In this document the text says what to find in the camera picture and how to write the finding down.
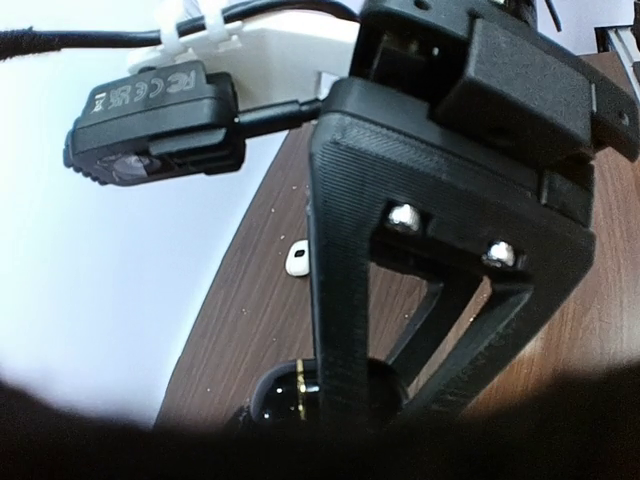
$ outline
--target black 3d-printed bracket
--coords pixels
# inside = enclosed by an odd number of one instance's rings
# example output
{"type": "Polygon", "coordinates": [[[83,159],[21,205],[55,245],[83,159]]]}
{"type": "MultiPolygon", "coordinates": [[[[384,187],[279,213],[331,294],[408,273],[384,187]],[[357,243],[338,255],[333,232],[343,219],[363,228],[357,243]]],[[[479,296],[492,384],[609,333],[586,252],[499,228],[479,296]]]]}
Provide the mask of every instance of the black 3d-printed bracket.
{"type": "Polygon", "coordinates": [[[310,155],[323,421],[365,420],[370,262],[428,292],[387,361],[411,383],[483,277],[492,293],[405,409],[456,414],[589,271],[604,146],[638,155],[633,99],[490,2],[370,0],[310,155]],[[404,228],[389,224],[410,209],[404,228]],[[492,246],[511,261],[491,261],[492,246]]]}

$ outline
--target cable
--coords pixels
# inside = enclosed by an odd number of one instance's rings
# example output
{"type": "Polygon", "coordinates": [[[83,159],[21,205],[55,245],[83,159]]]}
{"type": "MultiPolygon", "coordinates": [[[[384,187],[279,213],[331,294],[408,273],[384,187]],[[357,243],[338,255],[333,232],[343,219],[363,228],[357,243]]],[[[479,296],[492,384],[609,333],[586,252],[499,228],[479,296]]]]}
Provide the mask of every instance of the cable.
{"type": "Polygon", "coordinates": [[[545,0],[547,8],[549,9],[549,13],[551,14],[551,19],[553,20],[553,24],[556,27],[558,32],[562,31],[562,22],[560,21],[560,15],[558,15],[558,10],[556,10],[556,6],[553,4],[553,0],[545,0]]]}
{"type": "Polygon", "coordinates": [[[320,116],[322,100],[296,100],[258,107],[238,115],[238,127],[244,138],[259,137],[301,127],[320,116]]]}
{"type": "MultiPolygon", "coordinates": [[[[254,0],[229,5],[222,11],[225,23],[246,20],[280,10],[313,10],[334,17],[358,21],[357,14],[337,0],[254,0]]],[[[191,18],[177,25],[181,37],[205,29],[204,17],[191,18]]],[[[160,31],[45,31],[33,28],[0,31],[0,61],[12,57],[60,51],[65,48],[140,48],[160,45],[160,31]]]]}

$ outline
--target dark wood surface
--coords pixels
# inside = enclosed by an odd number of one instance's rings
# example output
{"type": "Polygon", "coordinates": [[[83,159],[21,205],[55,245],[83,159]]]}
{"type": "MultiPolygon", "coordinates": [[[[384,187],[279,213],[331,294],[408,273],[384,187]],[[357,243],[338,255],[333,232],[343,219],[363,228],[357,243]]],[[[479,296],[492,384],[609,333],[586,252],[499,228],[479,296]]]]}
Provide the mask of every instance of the dark wood surface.
{"type": "MultiPolygon", "coordinates": [[[[628,86],[613,54],[588,60],[628,86]]],[[[306,127],[287,137],[258,190],[176,365],[159,424],[222,421],[248,401],[271,367],[311,356],[308,279],[284,271],[289,247],[306,236],[310,132],[306,127]]],[[[595,265],[549,325],[478,398],[475,411],[527,395],[560,372],[593,371],[640,357],[640,166],[611,150],[596,165],[595,265]]],[[[371,353],[382,358],[425,288],[415,278],[375,266],[370,282],[371,353]]],[[[487,294],[486,286],[478,292],[418,383],[473,320],[487,294]]]]}

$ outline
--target white cable tie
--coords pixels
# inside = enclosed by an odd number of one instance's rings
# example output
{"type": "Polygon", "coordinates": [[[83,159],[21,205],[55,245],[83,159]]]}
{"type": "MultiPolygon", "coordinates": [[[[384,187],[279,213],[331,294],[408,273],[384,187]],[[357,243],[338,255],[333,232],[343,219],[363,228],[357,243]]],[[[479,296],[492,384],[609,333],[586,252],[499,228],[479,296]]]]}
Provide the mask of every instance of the white cable tie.
{"type": "Polygon", "coordinates": [[[231,39],[222,16],[224,2],[220,0],[198,0],[200,11],[204,16],[204,25],[209,39],[214,44],[220,44],[231,39]]]}
{"type": "Polygon", "coordinates": [[[178,23],[183,18],[182,0],[165,0],[156,11],[156,20],[160,26],[160,41],[164,51],[171,57],[176,57],[187,51],[178,34],[178,23]]]}

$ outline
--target metal screw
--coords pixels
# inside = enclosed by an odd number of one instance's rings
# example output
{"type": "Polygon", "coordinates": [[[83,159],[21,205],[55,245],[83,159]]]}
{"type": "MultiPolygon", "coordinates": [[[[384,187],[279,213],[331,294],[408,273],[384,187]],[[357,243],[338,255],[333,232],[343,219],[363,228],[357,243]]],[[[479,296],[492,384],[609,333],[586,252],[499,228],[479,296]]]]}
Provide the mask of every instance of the metal screw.
{"type": "Polygon", "coordinates": [[[489,267],[513,267],[516,264],[516,252],[507,242],[495,242],[482,256],[482,263],[489,267]]]}
{"type": "Polygon", "coordinates": [[[399,233],[418,233],[421,226],[420,213],[411,205],[393,207],[387,217],[387,226],[399,233]]]}

